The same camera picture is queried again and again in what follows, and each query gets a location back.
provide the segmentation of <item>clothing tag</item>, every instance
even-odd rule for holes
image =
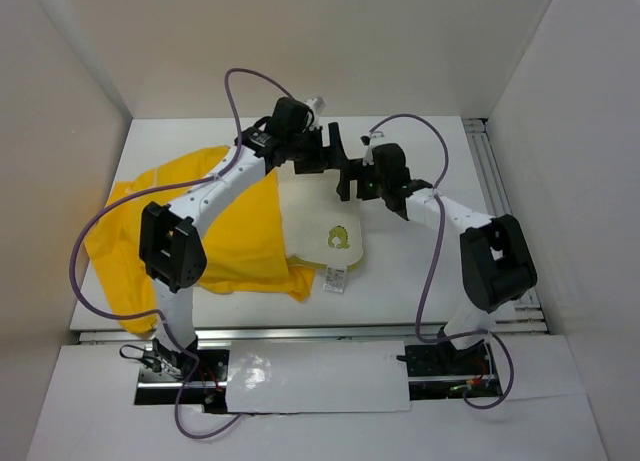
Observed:
[[[332,293],[344,293],[344,286],[347,283],[347,268],[337,268],[327,266],[324,275],[324,290]]]

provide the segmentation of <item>tabletop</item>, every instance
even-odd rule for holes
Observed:
[[[364,155],[360,136],[383,117],[323,118],[337,121],[349,157]],[[478,211],[487,207],[474,167],[462,121],[457,116],[425,117],[443,135],[450,152],[450,167],[441,192]],[[243,119],[242,125],[254,119]],[[443,152],[436,136],[421,123],[398,119],[383,127],[385,142],[405,151],[413,178],[434,181],[442,170]],[[235,138],[232,119],[136,119],[131,125],[115,181],[133,180],[140,173],[178,156],[207,146],[230,145]],[[371,326],[409,324],[415,319],[418,299],[429,268],[436,232],[409,223],[391,213],[381,200],[360,202],[364,259],[350,272],[343,294],[322,289],[323,272],[316,272],[311,296],[297,302],[286,294],[244,293],[216,295],[194,292],[196,328],[285,326]],[[109,309],[96,272],[88,266],[82,285],[97,307]],[[466,299],[462,286],[457,239],[445,238],[440,264],[423,322],[446,323]],[[514,319],[507,303],[498,319]],[[77,305],[71,329],[121,329]]]

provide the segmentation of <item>barcode label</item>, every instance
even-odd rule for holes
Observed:
[[[347,282],[347,268],[327,266],[324,275],[324,290],[331,293],[344,293]]]

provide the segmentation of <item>beige wall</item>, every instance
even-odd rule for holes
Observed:
[[[0,0],[0,457],[22,460],[73,308],[75,234],[105,199],[128,120],[36,0]]]
[[[610,459],[640,452],[640,0],[553,0],[490,118]]]
[[[67,0],[134,117],[224,117],[232,66],[327,114],[488,116],[549,0]],[[239,78],[241,112],[273,94]]]

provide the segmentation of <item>orange cloth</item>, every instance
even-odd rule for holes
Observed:
[[[118,182],[107,204],[152,186],[201,178],[227,151],[226,147],[202,149],[146,171],[133,182]],[[114,313],[133,314],[155,307],[151,279],[138,257],[141,212],[151,201],[167,204],[186,190],[129,201],[104,216],[87,236],[85,247]],[[199,284],[209,291],[288,293],[298,301],[311,292],[314,271],[287,265],[275,171],[242,193],[215,220],[203,246],[208,263]],[[120,324],[131,333],[143,333],[154,327],[154,318]]]

